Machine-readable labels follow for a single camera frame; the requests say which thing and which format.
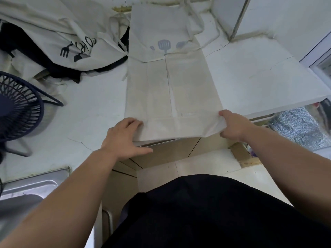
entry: stainless steel sink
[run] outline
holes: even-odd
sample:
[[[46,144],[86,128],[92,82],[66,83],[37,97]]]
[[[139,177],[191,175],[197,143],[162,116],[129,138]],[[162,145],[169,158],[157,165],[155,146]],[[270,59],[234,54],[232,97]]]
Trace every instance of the stainless steel sink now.
[[[0,242],[69,176],[61,169],[4,184],[0,197]]]

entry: forearm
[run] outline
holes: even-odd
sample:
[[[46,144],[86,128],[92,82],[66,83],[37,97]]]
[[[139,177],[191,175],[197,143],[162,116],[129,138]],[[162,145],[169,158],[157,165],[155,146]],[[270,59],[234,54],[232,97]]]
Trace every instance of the forearm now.
[[[93,152],[0,247],[84,247],[115,161]]]
[[[297,209],[331,225],[329,159],[262,127],[252,127],[245,141]]]

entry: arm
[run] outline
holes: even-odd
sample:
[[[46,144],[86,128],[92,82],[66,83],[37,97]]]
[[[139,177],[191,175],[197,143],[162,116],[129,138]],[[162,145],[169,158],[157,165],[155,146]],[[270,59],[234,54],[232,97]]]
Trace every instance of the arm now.
[[[14,247],[84,247],[94,225],[108,176],[119,160],[152,152],[132,143],[141,121],[126,118],[110,128],[99,150],[57,187],[0,243]]]
[[[293,206],[331,226],[331,160],[239,114],[223,110],[219,115],[227,123],[222,137],[248,143]]]

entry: left hand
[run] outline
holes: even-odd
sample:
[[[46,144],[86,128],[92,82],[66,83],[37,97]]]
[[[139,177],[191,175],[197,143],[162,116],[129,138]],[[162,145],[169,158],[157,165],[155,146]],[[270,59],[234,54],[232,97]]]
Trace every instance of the left hand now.
[[[116,161],[125,160],[134,156],[145,155],[153,149],[134,146],[132,139],[137,128],[143,124],[134,118],[125,118],[110,128],[100,150],[104,150],[116,158]]]

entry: black pants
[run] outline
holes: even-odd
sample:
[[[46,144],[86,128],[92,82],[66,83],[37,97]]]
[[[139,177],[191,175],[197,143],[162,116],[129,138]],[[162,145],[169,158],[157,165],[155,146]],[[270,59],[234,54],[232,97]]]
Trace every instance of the black pants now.
[[[331,247],[331,231],[236,180],[179,177],[125,205],[105,247]]]

